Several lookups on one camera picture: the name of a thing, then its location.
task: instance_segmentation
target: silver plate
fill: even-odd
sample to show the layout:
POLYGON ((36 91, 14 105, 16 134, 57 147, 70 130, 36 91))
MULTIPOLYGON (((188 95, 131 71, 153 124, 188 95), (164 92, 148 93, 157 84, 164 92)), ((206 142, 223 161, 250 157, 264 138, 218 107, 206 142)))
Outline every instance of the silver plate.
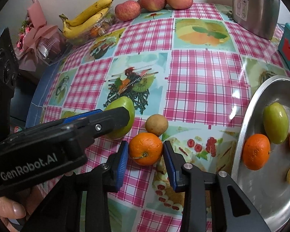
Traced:
POLYGON ((268 162, 257 171, 251 171, 241 161, 245 140, 253 134, 265 134, 262 113, 265 105, 279 102, 289 118, 290 132, 290 78, 274 76, 255 92, 247 108, 234 156, 231 177, 248 196, 271 231, 279 231, 290 218, 290 184, 286 175, 290 168, 288 142, 271 144, 268 162))

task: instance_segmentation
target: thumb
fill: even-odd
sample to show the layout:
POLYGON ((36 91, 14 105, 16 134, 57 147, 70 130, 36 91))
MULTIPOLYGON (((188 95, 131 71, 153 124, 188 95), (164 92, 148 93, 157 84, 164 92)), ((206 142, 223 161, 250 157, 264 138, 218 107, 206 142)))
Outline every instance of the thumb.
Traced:
POLYGON ((0 197, 0 216, 9 219, 20 219, 26 216, 25 208, 5 196, 0 197))

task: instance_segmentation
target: tablecloth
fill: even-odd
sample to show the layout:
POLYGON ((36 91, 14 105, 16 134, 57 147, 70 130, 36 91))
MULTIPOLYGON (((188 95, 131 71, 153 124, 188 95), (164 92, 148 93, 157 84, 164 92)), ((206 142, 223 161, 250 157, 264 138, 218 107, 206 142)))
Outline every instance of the tablecloth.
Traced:
MULTIPOLYGON (((104 109, 127 79, 140 75, 141 81, 122 94, 136 108, 124 139, 145 131, 146 119, 159 113, 169 121, 162 141, 169 140, 187 162, 212 173, 230 172, 252 95, 275 74, 290 77, 277 51, 283 30, 277 26, 273 39, 266 40, 235 23, 231 14, 229 6, 194 3, 116 23, 61 62, 40 122, 104 109)), ((97 138, 77 172, 106 162, 119 143, 97 138)), ((58 179, 45 183, 45 191, 58 179)), ((129 159, 123 187, 108 197, 112 231, 179 231, 184 194, 170 187, 163 160, 144 167, 129 159)), ((206 200, 211 231, 208 193, 206 200)), ((83 231, 84 205, 81 218, 83 231)))

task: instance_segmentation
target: banana bunch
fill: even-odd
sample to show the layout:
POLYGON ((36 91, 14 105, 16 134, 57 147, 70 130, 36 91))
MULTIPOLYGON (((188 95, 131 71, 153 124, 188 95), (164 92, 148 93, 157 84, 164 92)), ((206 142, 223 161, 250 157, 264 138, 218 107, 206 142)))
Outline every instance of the banana bunch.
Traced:
POLYGON ((63 21, 63 35, 68 39, 78 37, 82 32, 98 22, 112 5, 113 0, 99 0, 85 9, 73 20, 69 20, 64 14, 59 17, 63 21))

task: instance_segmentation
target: metal canister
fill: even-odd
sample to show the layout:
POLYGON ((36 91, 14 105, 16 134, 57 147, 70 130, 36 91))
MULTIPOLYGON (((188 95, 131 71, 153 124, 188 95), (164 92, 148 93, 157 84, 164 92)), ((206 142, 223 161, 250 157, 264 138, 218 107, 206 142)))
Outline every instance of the metal canister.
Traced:
POLYGON ((233 19, 250 32, 272 39, 280 0, 233 0, 233 19))

